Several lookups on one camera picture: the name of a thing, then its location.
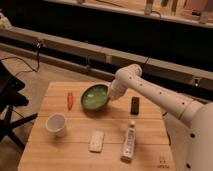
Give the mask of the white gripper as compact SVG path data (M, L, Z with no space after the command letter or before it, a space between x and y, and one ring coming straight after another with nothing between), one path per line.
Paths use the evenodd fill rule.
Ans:
M119 81L113 80L108 87L107 95L110 100L117 100L125 94L126 90L127 88Z

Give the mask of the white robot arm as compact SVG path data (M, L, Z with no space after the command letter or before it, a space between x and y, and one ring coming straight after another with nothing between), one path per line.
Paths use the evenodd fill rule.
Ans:
M203 104L141 78L142 68L131 64L120 68L108 88L117 100L128 88L140 93L190 128L185 171L213 171L213 102Z

